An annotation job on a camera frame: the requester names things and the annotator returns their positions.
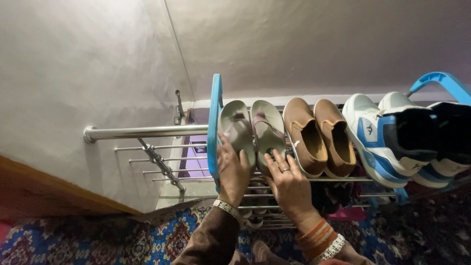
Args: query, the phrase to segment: right hand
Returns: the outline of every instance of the right hand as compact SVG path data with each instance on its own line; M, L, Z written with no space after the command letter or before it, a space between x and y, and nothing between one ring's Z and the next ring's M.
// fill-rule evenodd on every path
M265 162L273 177L264 176L264 178L284 214L302 233L308 233L322 220L322 217L312 206L309 180L301 173L292 156L287 155L288 164L276 149L273 150L273 155L278 165L269 154L264 155ZM282 173L281 170L285 168L291 170Z

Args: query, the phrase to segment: white wall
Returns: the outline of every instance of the white wall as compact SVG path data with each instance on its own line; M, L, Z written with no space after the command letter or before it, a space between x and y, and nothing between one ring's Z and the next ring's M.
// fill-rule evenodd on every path
M140 0L0 2L0 155L148 212L160 183L142 171L156 167L128 163L142 151L114 152L139 142L82 134L171 125L175 103Z

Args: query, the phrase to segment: left hand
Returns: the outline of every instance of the left hand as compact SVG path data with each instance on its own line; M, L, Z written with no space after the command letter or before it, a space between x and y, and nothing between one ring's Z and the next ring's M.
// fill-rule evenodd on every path
M250 163L244 150L237 157L234 148L226 136L218 132L222 145L218 142L217 154L219 165L220 193L218 199L227 202L237 208L244 197L245 190L249 186Z

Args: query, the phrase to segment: shoe rack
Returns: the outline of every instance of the shoe rack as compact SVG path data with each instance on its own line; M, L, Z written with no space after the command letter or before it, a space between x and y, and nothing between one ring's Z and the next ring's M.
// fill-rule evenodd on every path
M421 77L410 89L408 96L419 91L421 88L429 84L430 82L438 82L445 87L460 103L471 105L471 91L466 88L459 80L454 78L451 74L434 72L429 73ZM219 74L215 74L212 84L211 92L211 107L209 113L209 124L208 125L178 125L178 126L157 126L157 127L144 127L144 128L124 128L124 129L97 129L96 127L90 126L85 128L84 140L93 144L98 140L107 139L137 139L140 143L140 147L135 148L115 148L115 152L120 151L131 151L131 150L142 150L148 154L149 159L131 159L130 163L135 162L150 162L156 164L160 169L158 171L144 171L143 174L162 174L163 178L154 178L153 181L165 181L170 180L171 184L176 186L181 193L186 191L186 188L180 181L185 182L200 182L200 181L214 181L215 188L219 191L219 175L218 175L218 164L216 159L216 131L217 131L217 120L218 113L223 107L222 102L222 81ZM207 135L207 144L187 144L187 145L171 145L171 146L151 146L143 140L143 138L150 137L181 137L181 136L192 136L192 135ZM159 149L171 149L171 148L192 148L192 147L207 147L207 157L176 157L176 158L164 158L159 153ZM191 159L207 159L209 168L198 168L198 169L172 169L165 165L165 161L171 160L191 160ZM189 171L204 171L208 170L211 176L205 177L188 177L178 178L173 173L175 172L189 172ZM312 182L372 182L368 176L364 177L347 177L345 179L331 179L327 177L319 177L316 179L309 179ZM260 172L255 172L251 177L251 183L253 182L264 182ZM248 190L269 190L268 186L249 186ZM436 193L448 191L453 189L453 183L448 187L440 190L436 190ZM414 195L415 197L422 198L420 194ZM246 194L244 198L273 198L273 194ZM368 203L362 203L352 205L350 207L370 207L370 212L378 207L376 197L396 197L396 201L399 204L405 204L410 202L407 193L404 188L395 189L394 192L387 193L368 193L361 194L361 198L367 199ZM241 206L241 210L249 209L267 209L267 210L279 210L279 206L274 205L259 205L259 206ZM279 213L267 213L265 214L252 214L253 217L263 217L264 223L259 229L285 229L294 228L293 224L286 218L286 216Z

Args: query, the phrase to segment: brown slip-on shoe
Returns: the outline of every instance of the brown slip-on shoe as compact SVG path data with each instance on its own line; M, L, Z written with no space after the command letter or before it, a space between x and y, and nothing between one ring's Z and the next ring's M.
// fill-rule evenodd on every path
M347 121L339 109L327 99L319 99L313 107L313 112L329 155L325 173L333 179L347 177L357 162L346 131Z
M317 178L326 167L327 150L311 109L301 98L290 99L283 120L301 172L307 178Z

